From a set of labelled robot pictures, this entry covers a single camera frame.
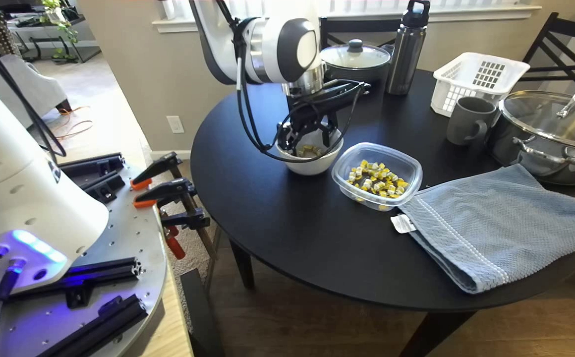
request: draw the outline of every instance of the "window sill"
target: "window sill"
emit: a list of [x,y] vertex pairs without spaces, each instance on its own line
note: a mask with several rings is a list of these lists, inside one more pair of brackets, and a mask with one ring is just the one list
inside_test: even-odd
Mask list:
[[[431,22],[506,22],[506,20],[526,20],[542,6],[498,6],[498,8],[458,8],[458,10],[431,10]],[[365,14],[330,14],[330,18],[379,18],[379,16],[399,16],[387,12],[365,12]],[[193,20],[155,20],[153,28],[161,34],[197,32]]]

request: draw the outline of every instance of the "white plastic basket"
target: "white plastic basket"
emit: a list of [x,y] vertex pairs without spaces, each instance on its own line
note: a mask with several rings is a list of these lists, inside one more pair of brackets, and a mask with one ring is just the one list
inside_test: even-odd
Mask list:
[[484,97],[498,103],[528,70],[526,62],[464,52],[433,74],[437,86],[431,107],[451,117],[460,97]]

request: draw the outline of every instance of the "folded towel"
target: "folded towel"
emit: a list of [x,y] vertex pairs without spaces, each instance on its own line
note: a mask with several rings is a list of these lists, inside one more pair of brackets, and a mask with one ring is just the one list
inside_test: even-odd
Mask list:
[[520,165],[421,191],[401,210],[419,228],[413,238],[468,294],[575,252],[575,199],[546,191]]

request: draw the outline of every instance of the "black round table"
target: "black round table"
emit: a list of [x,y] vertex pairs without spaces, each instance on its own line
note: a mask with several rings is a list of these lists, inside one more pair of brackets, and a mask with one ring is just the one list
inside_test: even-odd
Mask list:
[[[423,187],[494,171],[484,145],[455,147],[449,119],[431,109],[435,80],[415,76],[407,97],[381,89],[361,97],[355,113],[338,113],[345,147],[361,141],[395,147],[423,163]],[[262,137],[272,139],[288,113],[280,86],[250,88]],[[460,292],[411,238],[391,226],[393,212],[351,203],[332,175],[298,177],[258,153],[236,115],[236,97],[205,119],[191,155],[199,197],[232,242],[242,280],[254,288],[250,256],[314,288],[399,310],[427,312],[403,355],[427,355],[474,312],[538,296],[575,274],[575,254],[536,276],[480,296]]]

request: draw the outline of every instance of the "metal bottle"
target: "metal bottle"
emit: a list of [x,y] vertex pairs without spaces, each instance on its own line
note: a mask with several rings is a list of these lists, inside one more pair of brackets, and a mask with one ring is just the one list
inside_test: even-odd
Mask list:
[[395,52],[391,58],[391,72],[387,76],[385,91],[389,95],[407,95],[413,76],[423,52],[429,24],[429,0],[411,0],[403,24],[395,38]]

